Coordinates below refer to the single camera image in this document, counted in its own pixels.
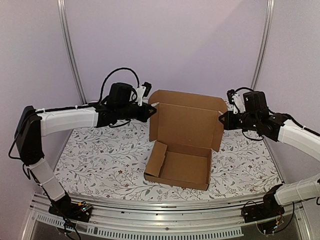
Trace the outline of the brown cardboard box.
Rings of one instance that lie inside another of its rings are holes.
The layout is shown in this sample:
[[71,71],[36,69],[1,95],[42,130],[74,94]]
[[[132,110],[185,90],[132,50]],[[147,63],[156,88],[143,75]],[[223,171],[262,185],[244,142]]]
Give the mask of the brown cardboard box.
[[157,90],[148,99],[156,113],[149,119],[153,148],[144,170],[147,181],[206,191],[213,152],[220,150],[228,110],[216,96]]

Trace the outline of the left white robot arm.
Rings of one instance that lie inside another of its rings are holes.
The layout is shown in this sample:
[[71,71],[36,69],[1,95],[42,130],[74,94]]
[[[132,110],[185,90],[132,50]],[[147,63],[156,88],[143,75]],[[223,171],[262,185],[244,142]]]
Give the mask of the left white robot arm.
[[55,209],[63,217],[70,217],[75,211],[74,205],[65,199],[67,193],[46,160],[43,138],[81,128],[118,128],[118,121],[145,123],[156,111],[148,103],[129,103],[120,107],[91,103],[52,109],[35,109],[29,105],[22,112],[8,156],[13,159],[12,151],[16,148],[15,159],[29,168],[48,197],[55,201]]

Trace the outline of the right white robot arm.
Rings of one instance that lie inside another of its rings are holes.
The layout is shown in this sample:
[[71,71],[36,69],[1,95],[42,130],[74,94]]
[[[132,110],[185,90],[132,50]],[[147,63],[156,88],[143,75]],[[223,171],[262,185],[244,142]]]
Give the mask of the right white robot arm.
[[268,139],[285,183],[266,193],[259,206],[262,218],[269,218],[291,202],[320,198],[320,135],[297,123],[287,113],[227,111],[219,118],[225,130],[254,131]]

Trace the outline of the floral patterned table mat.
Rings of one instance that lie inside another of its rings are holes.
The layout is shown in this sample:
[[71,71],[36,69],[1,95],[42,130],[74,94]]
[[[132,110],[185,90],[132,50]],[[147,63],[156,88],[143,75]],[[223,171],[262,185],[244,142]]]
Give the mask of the floral patterned table mat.
[[115,128],[76,128],[54,174],[69,194],[136,201],[199,201],[265,194],[282,180],[254,132],[223,132],[213,151],[210,183],[198,190],[145,180],[154,142],[150,120],[120,121]]

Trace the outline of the front aluminium rail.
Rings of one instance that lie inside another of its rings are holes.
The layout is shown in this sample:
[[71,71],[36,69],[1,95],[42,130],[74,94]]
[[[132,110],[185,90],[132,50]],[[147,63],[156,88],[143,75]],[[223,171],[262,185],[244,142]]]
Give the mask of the front aluminium rail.
[[261,194],[191,201],[142,201],[72,194],[93,206],[88,222],[75,223],[70,236],[104,240],[311,240],[301,203],[288,204],[279,229],[267,233],[269,219],[246,223],[243,206],[260,204]]

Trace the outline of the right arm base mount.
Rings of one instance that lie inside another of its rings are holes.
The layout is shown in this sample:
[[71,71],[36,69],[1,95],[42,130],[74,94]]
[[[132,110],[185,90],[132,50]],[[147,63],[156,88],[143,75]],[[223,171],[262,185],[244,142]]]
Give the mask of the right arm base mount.
[[245,223],[276,217],[285,213],[284,207],[276,202],[275,193],[282,184],[272,187],[264,196],[262,203],[248,201],[241,209]]

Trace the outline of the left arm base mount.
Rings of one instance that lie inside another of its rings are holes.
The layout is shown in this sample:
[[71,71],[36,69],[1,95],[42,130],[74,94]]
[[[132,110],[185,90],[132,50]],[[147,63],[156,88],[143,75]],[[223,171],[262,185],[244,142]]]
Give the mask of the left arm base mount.
[[88,223],[91,218],[93,205],[81,201],[78,203],[71,202],[71,199],[66,196],[58,201],[53,201],[48,212],[52,215],[63,217],[70,220]]

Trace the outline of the right aluminium frame post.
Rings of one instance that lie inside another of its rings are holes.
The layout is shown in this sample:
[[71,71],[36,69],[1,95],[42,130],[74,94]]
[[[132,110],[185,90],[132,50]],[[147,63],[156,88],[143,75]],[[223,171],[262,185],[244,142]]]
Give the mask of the right aluminium frame post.
[[268,0],[266,4],[266,12],[265,12],[265,20],[264,20],[264,26],[262,31],[262,37],[258,52],[257,61],[255,64],[255,69],[253,72],[253,77],[251,81],[250,88],[255,90],[257,88],[259,77],[261,74],[261,70],[263,67],[263,62],[265,59],[269,36],[272,28],[272,21],[273,21],[273,15],[274,15],[274,8],[275,8],[275,0]]

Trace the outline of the aluminium frame post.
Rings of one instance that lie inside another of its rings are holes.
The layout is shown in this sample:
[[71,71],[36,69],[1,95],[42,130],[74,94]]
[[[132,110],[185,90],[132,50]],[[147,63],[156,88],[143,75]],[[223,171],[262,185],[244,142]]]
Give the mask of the aluminium frame post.
[[74,54],[72,38],[71,38],[69,24],[68,24],[66,4],[64,0],[57,0],[56,2],[57,2],[59,20],[60,20],[60,25],[62,30],[62,36],[63,36],[65,48],[66,48],[67,58],[70,64],[71,73],[75,83],[75,87],[76,87],[80,102],[82,104],[86,104],[87,99],[85,96],[85,91],[82,85],[76,57]]
[[268,0],[266,4],[266,12],[265,12],[265,20],[264,20],[264,26],[262,31],[262,37],[258,52],[257,61],[255,64],[255,69],[253,72],[253,77],[251,81],[250,88],[255,90],[257,88],[259,77],[261,74],[261,70],[263,67],[263,62],[265,59],[269,36],[272,28],[272,21],[273,21],[273,15],[274,15],[274,8],[275,8],[275,0]]

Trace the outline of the left aluminium frame post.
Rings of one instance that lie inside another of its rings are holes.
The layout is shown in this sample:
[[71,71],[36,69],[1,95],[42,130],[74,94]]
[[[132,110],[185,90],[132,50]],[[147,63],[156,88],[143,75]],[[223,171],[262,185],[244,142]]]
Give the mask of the left aluminium frame post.
[[65,48],[66,48],[67,58],[70,64],[71,73],[75,83],[75,87],[76,87],[80,102],[82,104],[86,104],[87,99],[85,96],[85,91],[82,85],[76,57],[74,54],[72,38],[71,38],[69,24],[68,24],[66,4],[64,0],[57,0],[56,2],[57,2],[59,20],[60,20],[60,25],[62,30],[62,36],[63,36]]

